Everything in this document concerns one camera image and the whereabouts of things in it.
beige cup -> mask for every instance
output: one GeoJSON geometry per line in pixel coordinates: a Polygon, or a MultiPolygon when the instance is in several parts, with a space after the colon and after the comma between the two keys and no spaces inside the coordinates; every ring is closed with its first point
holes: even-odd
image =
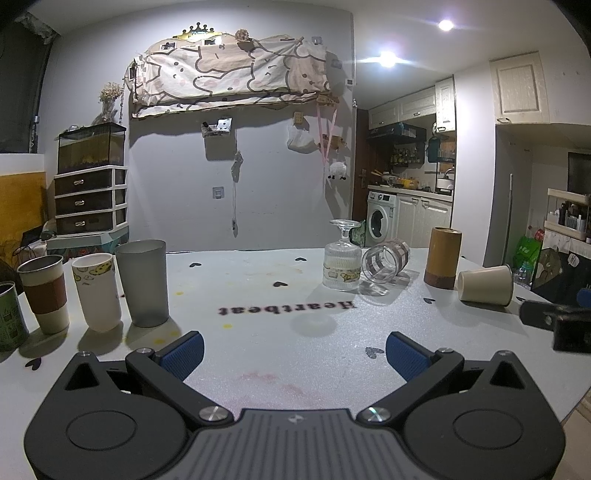
{"type": "Polygon", "coordinates": [[[47,255],[17,268],[31,310],[46,335],[61,332],[70,324],[63,260],[61,255],[47,255]]]}
{"type": "Polygon", "coordinates": [[[461,301],[506,307],[513,298],[513,273],[509,265],[460,272],[457,294],[461,301]]]}

plush toy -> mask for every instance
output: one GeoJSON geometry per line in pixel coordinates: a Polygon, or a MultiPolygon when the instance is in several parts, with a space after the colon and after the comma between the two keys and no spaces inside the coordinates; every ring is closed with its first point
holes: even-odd
{"type": "Polygon", "coordinates": [[[347,179],[347,165],[345,162],[336,161],[329,165],[329,179],[346,180],[347,179]]]}

kitchen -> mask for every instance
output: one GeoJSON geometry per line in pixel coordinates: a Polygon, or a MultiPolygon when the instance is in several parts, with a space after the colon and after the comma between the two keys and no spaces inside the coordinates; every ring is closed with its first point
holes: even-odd
{"type": "Polygon", "coordinates": [[[365,246],[400,238],[428,247],[431,229],[452,220],[456,167],[453,78],[358,110],[353,219],[365,246]]]}

white patterned cup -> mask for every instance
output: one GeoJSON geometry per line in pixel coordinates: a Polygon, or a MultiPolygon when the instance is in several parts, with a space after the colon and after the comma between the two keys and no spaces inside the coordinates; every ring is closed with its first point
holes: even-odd
{"type": "Polygon", "coordinates": [[[115,260],[111,254],[92,254],[76,258],[72,273],[86,324],[103,333],[121,321],[121,304],[115,282],[115,260]]]}

wine glass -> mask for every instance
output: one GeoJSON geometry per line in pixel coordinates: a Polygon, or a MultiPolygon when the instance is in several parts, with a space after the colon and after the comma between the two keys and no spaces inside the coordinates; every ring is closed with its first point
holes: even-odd
{"type": "Polygon", "coordinates": [[[349,240],[349,231],[361,226],[354,220],[331,220],[340,228],[340,240],[324,248],[322,283],[334,290],[354,290],[361,277],[361,247],[349,240]]]}

